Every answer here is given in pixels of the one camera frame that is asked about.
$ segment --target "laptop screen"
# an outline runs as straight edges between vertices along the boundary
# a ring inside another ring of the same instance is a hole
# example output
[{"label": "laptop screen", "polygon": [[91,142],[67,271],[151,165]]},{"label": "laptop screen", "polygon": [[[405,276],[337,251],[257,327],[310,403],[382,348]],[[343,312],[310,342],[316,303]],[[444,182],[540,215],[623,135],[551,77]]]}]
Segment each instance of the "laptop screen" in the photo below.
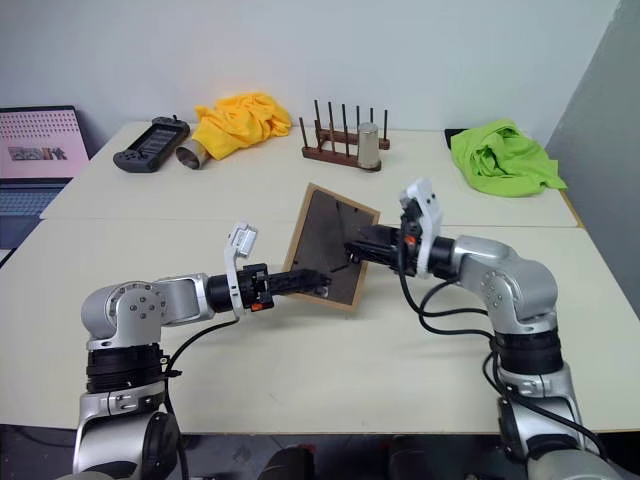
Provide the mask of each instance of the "laptop screen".
[{"label": "laptop screen", "polygon": [[0,109],[0,179],[73,178],[89,163],[75,109]]}]

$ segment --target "white wall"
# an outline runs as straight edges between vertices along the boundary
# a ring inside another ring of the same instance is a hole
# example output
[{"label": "white wall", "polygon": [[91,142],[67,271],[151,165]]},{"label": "white wall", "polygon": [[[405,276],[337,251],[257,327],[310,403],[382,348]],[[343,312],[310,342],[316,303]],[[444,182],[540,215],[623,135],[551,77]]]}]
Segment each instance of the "white wall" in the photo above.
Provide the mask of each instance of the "white wall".
[{"label": "white wall", "polygon": [[548,140],[617,0],[3,0],[0,104],[75,104],[101,144],[128,119],[265,90],[388,107],[390,126],[508,116]]}]

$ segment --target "metal cylinder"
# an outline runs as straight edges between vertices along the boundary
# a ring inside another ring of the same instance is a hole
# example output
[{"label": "metal cylinder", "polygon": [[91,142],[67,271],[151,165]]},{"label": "metal cylinder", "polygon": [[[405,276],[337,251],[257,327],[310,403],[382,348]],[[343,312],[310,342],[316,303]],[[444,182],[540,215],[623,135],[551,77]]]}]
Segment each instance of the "metal cylinder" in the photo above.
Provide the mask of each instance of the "metal cylinder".
[{"label": "metal cylinder", "polygon": [[358,166],[365,170],[380,170],[378,126],[366,122],[358,125]]},{"label": "metal cylinder", "polygon": [[191,138],[176,148],[176,157],[184,166],[198,170],[211,158],[211,155],[200,142]]}]

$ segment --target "green cloth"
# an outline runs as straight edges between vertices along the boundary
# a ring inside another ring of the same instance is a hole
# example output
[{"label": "green cloth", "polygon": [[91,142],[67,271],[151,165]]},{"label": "green cloth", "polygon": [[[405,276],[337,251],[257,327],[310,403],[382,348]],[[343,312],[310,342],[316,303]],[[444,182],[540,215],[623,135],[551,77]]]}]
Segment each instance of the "green cloth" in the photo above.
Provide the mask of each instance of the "green cloth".
[{"label": "green cloth", "polygon": [[512,120],[502,119],[451,137],[453,161],[476,190],[502,197],[540,193],[545,187],[567,188],[538,142]]}]

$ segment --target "laptop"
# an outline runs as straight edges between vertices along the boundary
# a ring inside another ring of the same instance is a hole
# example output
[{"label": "laptop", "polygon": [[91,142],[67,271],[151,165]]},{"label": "laptop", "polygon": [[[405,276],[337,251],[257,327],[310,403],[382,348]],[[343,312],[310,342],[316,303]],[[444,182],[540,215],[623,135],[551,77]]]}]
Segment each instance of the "laptop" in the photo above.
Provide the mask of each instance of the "laptop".
[{"label": "laptop", "polygon": [[18,247],[88,163],[74,107],[0,108],[0,250]]}]

